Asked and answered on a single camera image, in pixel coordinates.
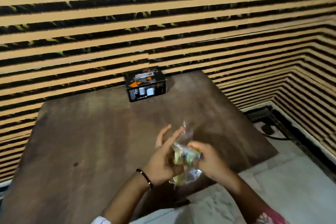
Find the striped wall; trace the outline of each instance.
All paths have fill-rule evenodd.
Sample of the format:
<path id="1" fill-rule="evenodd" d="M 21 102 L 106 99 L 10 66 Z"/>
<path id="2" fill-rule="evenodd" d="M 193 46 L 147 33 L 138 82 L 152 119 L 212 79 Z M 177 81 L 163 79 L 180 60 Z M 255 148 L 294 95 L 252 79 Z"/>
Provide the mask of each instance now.
<path id="1" fill-rule="evenodd" d="M 336 0 L 0 0 L 0 182 L 46 101 L 159 66 L 272 100 L 336 155 Z"/>

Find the wooden table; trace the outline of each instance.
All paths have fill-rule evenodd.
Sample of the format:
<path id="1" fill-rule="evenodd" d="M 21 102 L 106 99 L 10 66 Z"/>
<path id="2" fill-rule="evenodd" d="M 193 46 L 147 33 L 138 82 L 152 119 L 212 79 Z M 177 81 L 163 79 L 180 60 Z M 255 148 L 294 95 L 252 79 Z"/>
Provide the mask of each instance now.
<path id="1" fill-rule="evenodd" d="M 237 171 L 277 151 L 200 71 L 168 78 L 166 94 L 129 103 L 124 86 L 45 103 L 0 213 L 2 223 L 90 223 L 154 151 L 171 123 L 193 124 Z M 207 177 L 147 194 L 135 218 L 213 184 Z"/>

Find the clear plastic bag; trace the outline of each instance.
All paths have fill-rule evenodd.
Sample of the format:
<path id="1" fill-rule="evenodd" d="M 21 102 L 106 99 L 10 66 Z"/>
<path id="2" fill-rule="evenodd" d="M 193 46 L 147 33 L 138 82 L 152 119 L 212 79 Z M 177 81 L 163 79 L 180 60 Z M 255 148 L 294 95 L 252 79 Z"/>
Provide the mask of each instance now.
<path id="1" fill-rule="evenodd" d="M 195 181 L 201 175 L 202 171 L 192 167 L 195 160 L 200 159 L 201 154 L 194 148 L 188 147 L 187 144 L 193 138 L 193 129 L 183 122 L 184 131 L 177 138 L 172 148 L 174 149 L 174 163 L 177 165 L 187 165 L 188 169 L 184 173 L 173 177 L 170 181 L 175 186 L 182 186 Z"/>

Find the person's right hand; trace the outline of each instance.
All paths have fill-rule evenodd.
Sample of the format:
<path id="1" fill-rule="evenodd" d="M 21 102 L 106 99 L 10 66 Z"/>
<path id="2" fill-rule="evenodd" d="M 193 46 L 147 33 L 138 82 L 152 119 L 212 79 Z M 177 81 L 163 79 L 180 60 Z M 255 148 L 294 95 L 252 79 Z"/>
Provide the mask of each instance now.
<path id="1" fill-rule="evenodd" d="M 232 175 L 233 172 L 221 159 L 218 151 L 212 145 L 191 141 L 188 143 L 188 146 L 195 148 L 203 154 L 203 159 L 195 161 L 193 165 L 210 179 L 223 183 L 223 179 L 226 180 L 226 178 Z"/>

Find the black box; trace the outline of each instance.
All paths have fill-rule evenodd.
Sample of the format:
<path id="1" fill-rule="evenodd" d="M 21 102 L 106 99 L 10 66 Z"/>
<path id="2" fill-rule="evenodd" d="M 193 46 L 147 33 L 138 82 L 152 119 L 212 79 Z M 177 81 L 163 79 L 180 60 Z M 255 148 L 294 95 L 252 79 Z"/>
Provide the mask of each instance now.
<path id="1" fill-rule="evenodd" d="M 130 102 L 166 93 L 166 78 L 157 67 L 129 72 L 125 83 Z"/>

